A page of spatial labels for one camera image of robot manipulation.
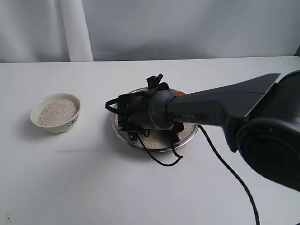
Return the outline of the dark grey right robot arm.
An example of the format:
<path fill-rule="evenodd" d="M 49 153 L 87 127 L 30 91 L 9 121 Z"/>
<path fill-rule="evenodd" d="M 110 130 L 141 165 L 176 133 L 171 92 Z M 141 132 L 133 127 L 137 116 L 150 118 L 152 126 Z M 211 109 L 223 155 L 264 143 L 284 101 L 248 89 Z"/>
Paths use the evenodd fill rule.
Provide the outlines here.
<path fill-rule="evenodd" d="M 126 132 L 171 130 L 177 123 L 221 127 L 229 149 L 261 176 L 300 188 L 300 73 L 266 74 L 244 82 L 178 96 L 162 76 L 148 90 L 117 99 Z"/>

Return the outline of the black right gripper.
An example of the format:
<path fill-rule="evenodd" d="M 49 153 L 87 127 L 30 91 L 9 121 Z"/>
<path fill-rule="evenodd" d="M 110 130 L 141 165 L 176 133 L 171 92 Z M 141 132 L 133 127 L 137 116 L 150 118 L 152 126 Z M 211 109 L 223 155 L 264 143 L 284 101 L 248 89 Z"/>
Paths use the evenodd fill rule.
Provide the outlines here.
<path fill-rule="evenodd" d="M 170 90 L 148 90 L 119 96 L 120 127 L 123 131 L 171 130 L 173 122 L 166 108 L 172 98 Z"/>

